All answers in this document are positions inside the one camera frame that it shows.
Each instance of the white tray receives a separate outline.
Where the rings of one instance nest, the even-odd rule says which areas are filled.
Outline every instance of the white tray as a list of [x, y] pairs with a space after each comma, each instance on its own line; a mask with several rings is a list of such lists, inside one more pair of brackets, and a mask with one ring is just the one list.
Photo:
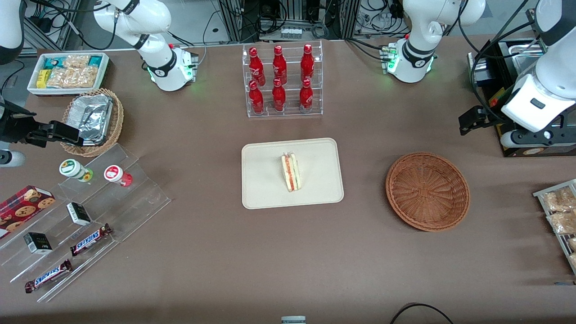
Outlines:
[[[280, 157], [294, 152], [302, 189], [288, 192]], [[332, 138], [248, 144], [242, 148], [242, 204], [248, 209], [330, 204], [344, 198]]]
[[[91, 88], [45, 88], [40, 89], [36, 87], [36, 81], [38, 80], [38, 74], [40, 70], [44, 67], [44, 63], [47, 59], [63, 57], [66, 55], [90, 55], [90, 56], [101, 56], [102, 61], [100, 61], [100, 66], [98, 67], [98, 73], [96, 74], [96, 80], [94, 81], [94, 85]], [[34, 72], [32, 72], [32, 76], [30, 77], [30, 81], [28, 81], [28, 91], [31, 94], [36, 96], [65, 96], [65, 95], [77, 95], [79, 93], [85, 93], [92, 90], [97, 90], [100, 88], [102, 84], [102, 80], [104, 79], [104, 74], [106, 73], [106, 67], [108, 66], [109, 58], [105, 53], [102, 52], [58, 52], [58, 53], [49, 53], [49, 54], [41, 54], [38, 57], [38, 61], [36, 62], [36, 66], [34, 67]]]

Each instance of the white jar lid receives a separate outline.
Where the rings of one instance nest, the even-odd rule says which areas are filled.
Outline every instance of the white jar lid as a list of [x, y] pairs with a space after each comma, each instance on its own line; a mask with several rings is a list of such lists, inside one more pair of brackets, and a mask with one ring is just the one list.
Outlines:
[[60, 174], [64, 176], [75, 176], [80, 172], [81, 165], [78, 161], [74, 159], [65, 160], [60, 164], [58, 168]]
[[110, 182], [116, 182], [122, 178], [124, 171], [118, 165], [110, 165], [104, 171], [104, 179]]

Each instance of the white tray of snacks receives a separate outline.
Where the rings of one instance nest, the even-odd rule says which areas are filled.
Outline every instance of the white tray of snacks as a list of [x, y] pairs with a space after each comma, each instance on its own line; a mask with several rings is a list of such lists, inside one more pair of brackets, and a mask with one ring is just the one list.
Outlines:
[[102, 52], [41, 54], [28, 91], [37, 96], [63, 96], [99, 89], [108, 61]]
[[[285, 177], [285, 153], [297, 160], [297, 179]], [[290, 181], [298, 182], [300, 189], [291, 191]], [[330, 204], [343, 198], [338, 146], [332, 138], [242, 148], [242, 204], [247, 209]]]

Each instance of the snickers bar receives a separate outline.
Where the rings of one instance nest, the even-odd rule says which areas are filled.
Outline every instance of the snickers bar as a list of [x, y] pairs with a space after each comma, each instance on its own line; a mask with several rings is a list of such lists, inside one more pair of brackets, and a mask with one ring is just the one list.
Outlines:
[[105, 237], [106, 235], [112, 233], [112, 229], [106, 223], [104, 226], [100, 227], [98, 231], [92, 233], [90, 236], [81, 240], [78, 244], [70, 248], [72, 251], [72, 256], [75, 257], [83, 250], [87, 250], [90, 246], [94, 245], [98, 242], [101, 238]]
[[24, 286], [24, 289], [26, 289], [26, 293], [31, 293], [36, 289], [40, 288], [40, 286], [42, 286], [43, 284], [49, 282], [50, 280], [56, 278], [57, 276], [60, 276], [62, 273], [71, 271], [72, 271], [72, 264], [70, 263], [70, 260], [66, 259], [64, 263], [55, 267], [49, 272], [44, 273], [42, 276], [36, 278], [36, 280], [26, 282], [26, 286]]

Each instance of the sandwich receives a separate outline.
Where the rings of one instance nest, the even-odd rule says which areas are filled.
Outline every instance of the sandwich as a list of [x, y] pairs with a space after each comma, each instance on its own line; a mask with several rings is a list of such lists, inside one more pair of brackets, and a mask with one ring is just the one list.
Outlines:
[[280, 159], [282, 160], [282, 169], [284, 170], [288, 191], [292, 192], [302, 188], [296, 155], [294, 153], [284, 153]]

